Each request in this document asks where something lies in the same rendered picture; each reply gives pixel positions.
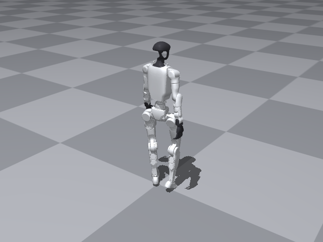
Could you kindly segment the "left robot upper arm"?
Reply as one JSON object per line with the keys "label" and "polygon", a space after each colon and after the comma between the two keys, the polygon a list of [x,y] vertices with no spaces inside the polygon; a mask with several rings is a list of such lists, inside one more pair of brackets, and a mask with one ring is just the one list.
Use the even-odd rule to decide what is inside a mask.
{"label": "left robot upper arm", "polygon": [[143,80],[144,80],[144,89],[145,90],[148,90],[148,74],[147,74],[147,70],[148,70],[148,66],[150,65],[151,63],[149,64],[146,64],[143,66],[142,70],[143,70]]}

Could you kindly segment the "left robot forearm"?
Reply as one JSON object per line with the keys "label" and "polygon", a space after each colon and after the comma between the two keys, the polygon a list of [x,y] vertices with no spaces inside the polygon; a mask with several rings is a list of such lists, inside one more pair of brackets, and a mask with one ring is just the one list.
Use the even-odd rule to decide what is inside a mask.
{"label": "left robot forearm", "polygon": [[144,102],[143,103],[145,103],[145,102],[147,102],[148,103],[148,105],[150,104],[150,93],[149,93],[149,91],[148,90],[145,90],[144,89],[144,85],[143,85],[143,99],[144,99]]}

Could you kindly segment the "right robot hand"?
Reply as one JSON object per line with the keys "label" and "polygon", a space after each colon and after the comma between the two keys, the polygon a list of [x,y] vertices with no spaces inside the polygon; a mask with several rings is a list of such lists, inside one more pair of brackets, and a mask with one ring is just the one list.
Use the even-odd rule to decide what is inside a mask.
{"label": "right robot hand", "polygon": [[176,137],[173,138],[173,139],[179,139],[182,135],[183,135],[183,131],[184,131],[184,128],[183,128],[183,123],[180,123],[179,124],[179,120],[176,119],[176,125],[177,125],[177,134],[176,134]]}

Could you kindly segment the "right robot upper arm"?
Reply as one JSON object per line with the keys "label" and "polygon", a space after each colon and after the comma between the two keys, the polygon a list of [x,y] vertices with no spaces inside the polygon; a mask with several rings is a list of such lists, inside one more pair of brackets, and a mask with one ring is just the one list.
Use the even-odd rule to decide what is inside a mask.
{"label": "right robot upper arm", "polygon": [[180,73],[175,69],[168,68],[168,77],[171,79],[172,100],[176,101],[177,95],[180,94],[178,92]]}

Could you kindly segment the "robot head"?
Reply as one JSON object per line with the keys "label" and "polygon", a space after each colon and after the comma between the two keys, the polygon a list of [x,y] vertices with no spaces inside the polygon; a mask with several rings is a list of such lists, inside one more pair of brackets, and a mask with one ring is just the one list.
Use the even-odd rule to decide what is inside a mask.
{"label": "robot head", "polygon": [[[153,64],[154,67],[164,67],[164,63],[165,60],[168,59],[169,57],[169,50],[170,50],[171,46],[163,41],[157,42],[154,46],[153,46],[153,50],[158,51],[159,52],[159,57],[157,58],[157,61],[155,64]],[[167,56],[164,58],[162,56],[163,51],[167,52]]]}

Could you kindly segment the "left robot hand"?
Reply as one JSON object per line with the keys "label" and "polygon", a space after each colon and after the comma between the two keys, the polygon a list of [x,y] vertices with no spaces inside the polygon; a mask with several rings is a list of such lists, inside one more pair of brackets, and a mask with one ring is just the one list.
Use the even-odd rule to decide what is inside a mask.
{"label": "left robot hand", "polygon": [[[150,103],[150,104],[151,104],[151,103]],[[145,102],[145,103],[144,103],[144,105],[146,106],[146,109],[149,109],[149,108],[153,107],[153,105],[150,105],[150,104],[148,105],[148,103],[147,103],[147,102]]]}

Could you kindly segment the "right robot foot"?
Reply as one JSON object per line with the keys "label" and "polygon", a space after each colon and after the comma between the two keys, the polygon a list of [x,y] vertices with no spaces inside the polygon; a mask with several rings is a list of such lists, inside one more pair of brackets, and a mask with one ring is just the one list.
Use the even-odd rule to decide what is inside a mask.
{"label": "right robot foot", "polygon": [[170,180],[170,181],[167,181],[165,183],[165,187],[167,187],[167,188],[176,188],[177,187],[177,184],[175,182],[172,183],[171,180]]}

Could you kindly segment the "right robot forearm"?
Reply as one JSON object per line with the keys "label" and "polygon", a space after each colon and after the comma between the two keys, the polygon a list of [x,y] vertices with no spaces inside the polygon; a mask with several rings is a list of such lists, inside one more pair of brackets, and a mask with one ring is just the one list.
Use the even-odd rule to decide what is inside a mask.
{"label": "right robot forearm", "polygon": [[178,119],[179,124],[183,122],[182,110],[181,110],[182,98],[183,98],[182,95],[178,94],[177,97],[176,97],[176,103],[173,104],[175,122],[176,122],[176,119]]}

